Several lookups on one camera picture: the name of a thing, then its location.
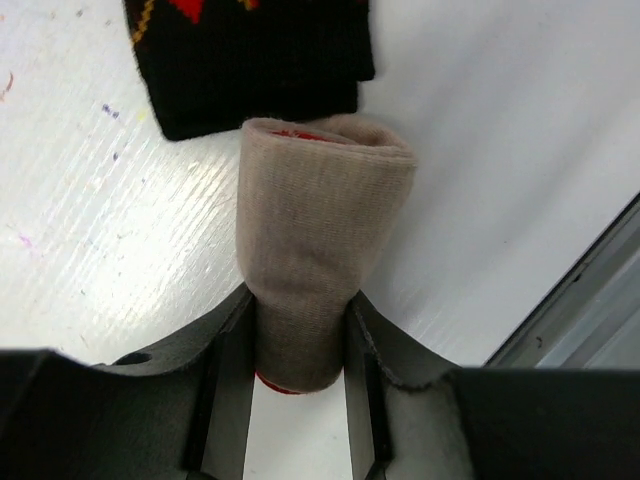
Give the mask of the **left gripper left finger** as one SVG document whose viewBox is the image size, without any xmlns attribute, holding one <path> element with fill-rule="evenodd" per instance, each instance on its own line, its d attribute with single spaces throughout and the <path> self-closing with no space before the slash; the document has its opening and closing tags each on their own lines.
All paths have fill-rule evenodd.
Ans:
<svg viewBox="0 0 640 480">
<path fill-rule="evenodd" d="M 239 479 L 254 384 L 251 293 L 116 362 L 1 354 L 5 479 Z"/>
</svg>

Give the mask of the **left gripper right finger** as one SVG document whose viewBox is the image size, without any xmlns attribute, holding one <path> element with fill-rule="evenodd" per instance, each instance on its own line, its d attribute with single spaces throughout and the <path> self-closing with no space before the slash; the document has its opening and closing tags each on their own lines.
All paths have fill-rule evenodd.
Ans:
<svg viewBox="0 0 640 480">
<path fill-rule="evenodd" d="M 357 479 L 635 479 L 639 375 L 460 367 L 363 294 L 344 316 Z"/>
</svg>

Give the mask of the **beige and red reindeer sock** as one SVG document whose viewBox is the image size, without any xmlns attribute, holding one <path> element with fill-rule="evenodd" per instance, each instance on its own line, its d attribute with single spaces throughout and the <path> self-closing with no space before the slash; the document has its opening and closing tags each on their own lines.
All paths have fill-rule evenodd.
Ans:
<svg viewBox="0 0 640 480">
<path fill-rule="evenodd" d="M 274 389 L 323 390 L 343 367 L 343 316 L 386 245 L 418 161 L 358 115 L 241 129 L 236 252 L 255 296 L 256 369 Z"/>
</svg>

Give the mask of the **black orange argyle sock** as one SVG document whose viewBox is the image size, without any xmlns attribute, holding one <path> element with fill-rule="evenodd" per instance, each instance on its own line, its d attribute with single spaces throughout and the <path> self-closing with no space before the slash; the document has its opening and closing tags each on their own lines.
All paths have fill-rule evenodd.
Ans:
<svg viewBox="0 0 640 480">
<path fill-rule="evenodd" d="M 163 136 L 192 139 L 250 118 L 308 121 L 358 109 L 375 76 L 366 1 L 122 3 Z"/>
</svg>

